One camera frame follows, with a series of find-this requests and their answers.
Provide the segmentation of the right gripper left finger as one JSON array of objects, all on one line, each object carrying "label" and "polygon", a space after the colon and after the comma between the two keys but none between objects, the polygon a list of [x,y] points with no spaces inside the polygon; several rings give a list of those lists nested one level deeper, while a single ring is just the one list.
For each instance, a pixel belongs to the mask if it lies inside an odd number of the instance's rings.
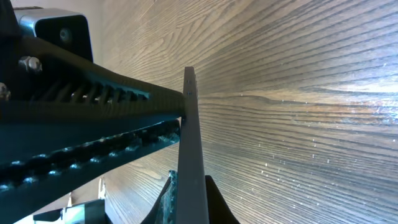
[{"label": "right gripper left finger", "polygon": [[177,171],[170,170],[160,195],[142,224],[174,224],[177,199]]}]

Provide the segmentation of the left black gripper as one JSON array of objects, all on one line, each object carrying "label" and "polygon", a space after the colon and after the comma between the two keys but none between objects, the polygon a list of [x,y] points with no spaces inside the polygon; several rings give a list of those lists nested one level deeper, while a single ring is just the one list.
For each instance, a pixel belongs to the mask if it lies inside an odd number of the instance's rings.
[{"label": "left black gripper", "polygon": [[83,119],[167,120],[185,114],[180,92],[119,75],[22,34],[10,1],[1,1],[1,100],[31,101],[49,113]]}]

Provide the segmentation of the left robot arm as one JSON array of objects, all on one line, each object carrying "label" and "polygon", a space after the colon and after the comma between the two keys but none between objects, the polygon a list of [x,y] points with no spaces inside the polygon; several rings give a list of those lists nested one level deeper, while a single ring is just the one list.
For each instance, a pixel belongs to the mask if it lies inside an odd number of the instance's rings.
[{"label": "left robot arm", "polygon": [[180,92],[29,35],[1,2],[1,222],[105,223],[104,201],[40,209],[180,139]]}]

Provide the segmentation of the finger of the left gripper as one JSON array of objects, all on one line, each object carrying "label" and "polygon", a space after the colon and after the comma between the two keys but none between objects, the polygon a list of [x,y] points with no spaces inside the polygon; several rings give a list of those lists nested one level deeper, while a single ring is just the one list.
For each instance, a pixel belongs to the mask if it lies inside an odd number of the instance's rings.
[{"label": "finger of the left gripper", "polygon": [[180,140],[177,119],[1,164],[1,223],[14,223],[99,175]]}]

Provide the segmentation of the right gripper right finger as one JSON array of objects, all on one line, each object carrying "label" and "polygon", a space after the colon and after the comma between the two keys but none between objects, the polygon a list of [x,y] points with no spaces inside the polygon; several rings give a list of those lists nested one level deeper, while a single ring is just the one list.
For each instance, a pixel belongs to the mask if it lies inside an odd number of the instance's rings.
[{"label": "right gripper right finger", "polygon": [[210,224],[239,224],[210,175],[205,176]]}]

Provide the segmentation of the blue Galaxy smartphone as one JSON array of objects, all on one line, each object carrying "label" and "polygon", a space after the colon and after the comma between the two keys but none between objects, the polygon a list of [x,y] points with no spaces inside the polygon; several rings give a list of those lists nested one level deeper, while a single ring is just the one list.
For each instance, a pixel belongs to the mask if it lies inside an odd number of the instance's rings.
[{"label": "blue Galaxy smartphone", "polygon": [[209,222],[205,171],[198,114],[198,90],[193,67],[185,67],[183,96],[185,115],[181,122],[178,150],[176,224]]}]

